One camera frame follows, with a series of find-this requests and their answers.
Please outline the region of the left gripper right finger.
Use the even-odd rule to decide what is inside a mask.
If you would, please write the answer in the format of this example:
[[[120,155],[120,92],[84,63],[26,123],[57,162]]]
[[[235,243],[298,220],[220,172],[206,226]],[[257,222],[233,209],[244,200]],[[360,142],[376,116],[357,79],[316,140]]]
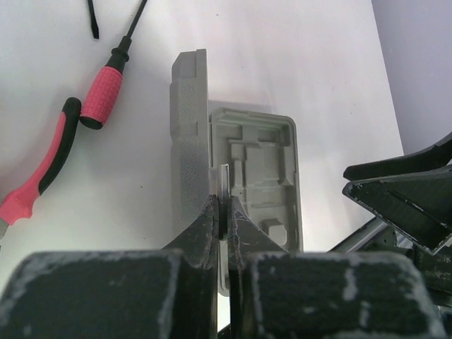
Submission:
[[[290,253],[227,208],[232,338],[445,338],[420,272],[392,252]]]

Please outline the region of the red black pliers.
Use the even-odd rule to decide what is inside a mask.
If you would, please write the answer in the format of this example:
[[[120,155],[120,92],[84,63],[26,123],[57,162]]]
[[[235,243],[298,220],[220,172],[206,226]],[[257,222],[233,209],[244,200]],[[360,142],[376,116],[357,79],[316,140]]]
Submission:
[[[49,188],[63,168],[73,146],[81,101],[68,98],[58,118],[49,149],[28,180],[8,193],[1,202],[1,237],[19,219],[29,219],[36,200]]]

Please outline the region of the grey plastic tool case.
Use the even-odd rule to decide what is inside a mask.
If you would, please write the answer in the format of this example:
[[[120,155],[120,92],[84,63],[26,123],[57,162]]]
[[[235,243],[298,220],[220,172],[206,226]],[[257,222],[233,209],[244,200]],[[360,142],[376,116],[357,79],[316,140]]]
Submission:
[[[229,170],[249,219],[287,251],[303,249],[296,126],[289,117],[208,103],[207,52],[182,52],[169,86],[172,231],[182,233]]]

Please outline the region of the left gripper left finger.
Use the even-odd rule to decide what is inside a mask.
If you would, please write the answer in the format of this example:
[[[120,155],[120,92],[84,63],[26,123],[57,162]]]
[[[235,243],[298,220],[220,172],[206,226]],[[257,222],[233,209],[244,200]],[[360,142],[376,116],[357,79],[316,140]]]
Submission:
[[[26,257],[1,296],[2,338],[215,338],[219,205],[160,250]]]

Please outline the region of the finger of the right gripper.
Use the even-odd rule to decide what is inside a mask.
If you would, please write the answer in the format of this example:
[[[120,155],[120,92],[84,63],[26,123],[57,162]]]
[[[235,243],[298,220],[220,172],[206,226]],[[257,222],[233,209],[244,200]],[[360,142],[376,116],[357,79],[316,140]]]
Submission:
[[[416,153],[376,162],[351,165],[343,173],[345,179],[372,179],[401,174],[426,172],[446,166],[451,160],[451,133]]]
[[[451,240],[450,165],[349,182],[343,194],[431,255]]]

